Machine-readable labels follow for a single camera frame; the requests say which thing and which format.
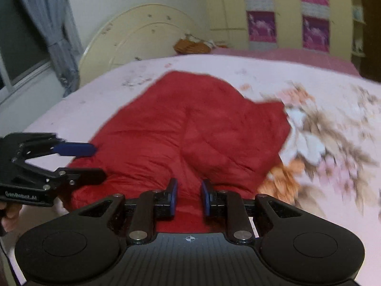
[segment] yellow wardrobe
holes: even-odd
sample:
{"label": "yellow wardrobe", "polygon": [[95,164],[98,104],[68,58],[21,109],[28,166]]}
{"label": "yellow wardrobe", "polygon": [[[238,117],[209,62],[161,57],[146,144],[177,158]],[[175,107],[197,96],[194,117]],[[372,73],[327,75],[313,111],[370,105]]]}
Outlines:
{"label": "yellow wardrobe", "polygon": [[[352,0],[330,1],[330,54],[352,56],[354,21]],[[245,0],[206,0],[214,41],[248,49]],[[302,48],[301,0],[274,0],[279,48]]]}

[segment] window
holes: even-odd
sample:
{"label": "window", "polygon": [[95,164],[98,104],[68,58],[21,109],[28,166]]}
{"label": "window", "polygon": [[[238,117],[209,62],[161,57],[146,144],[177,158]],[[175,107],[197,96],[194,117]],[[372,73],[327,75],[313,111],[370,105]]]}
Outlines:
{"label": "window", "polygon": [[49,53],[20,0],[0,0],[0,102],[25,76],[46,64]]}

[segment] red cloth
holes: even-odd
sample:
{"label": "red cloth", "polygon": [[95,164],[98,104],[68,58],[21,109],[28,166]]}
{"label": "red cloth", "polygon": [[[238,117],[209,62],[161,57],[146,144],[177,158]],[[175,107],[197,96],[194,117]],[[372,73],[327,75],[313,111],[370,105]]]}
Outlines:
{"label": "red cloth", "polygon": [[201,178],[209,178],[216,189],[252,198],[280,162],[278,152],[289,131],[280,102],[254,103],[208,75],[168,73],[100,129],[91,141],[98,148],[93,157],[72,162],[72,167],[100,167],[108,178],[73,192],[69,209],[114,193],[137,198],[165,189],[175,177],[175,218],[158,222],[157,230],[209,232],[202,217]]}

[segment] floral bedsheet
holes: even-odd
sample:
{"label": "floral bedsheet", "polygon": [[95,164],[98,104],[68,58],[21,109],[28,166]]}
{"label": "floral bedsheet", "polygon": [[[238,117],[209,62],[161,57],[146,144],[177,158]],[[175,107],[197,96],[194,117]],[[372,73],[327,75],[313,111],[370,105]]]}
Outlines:
{"label": "floral bedsheet", "polygon": [[[351,230],[366,257],[357,276],[363,286],[381,280],[381,86],[310,66],[252,58],[195,55],[132,62],[114,69],[65,98],[26,131],[56,132],[88,141],[118,108],[165,72],[207,73],[229,82],[253,101],[284,102],[292,131],[274,167],[260,186],[271,194]],[[36,165],[54,170],[68,157],[47,156]],[[39,211],[24,207],[19,228],[6,247],[14,259],[17,237],[41,223]]]}

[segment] finger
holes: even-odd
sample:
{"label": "finger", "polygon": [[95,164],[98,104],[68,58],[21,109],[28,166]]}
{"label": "finger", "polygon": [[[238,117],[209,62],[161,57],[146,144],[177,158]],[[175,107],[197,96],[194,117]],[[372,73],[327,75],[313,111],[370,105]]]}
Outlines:
{"label": "finger", "polygon": [[1,225],[3,226],[6,232],[11,232],[12,230],[14,230],[17,226],[17,223],[18,219],[9,219],[6,217],[3,217],[1,219]]}
{"label": "finger", "polygon": [[6,208],[6,216],[9,219],[13,219],[19,216],[22,204],[12,203],[9,207]]}

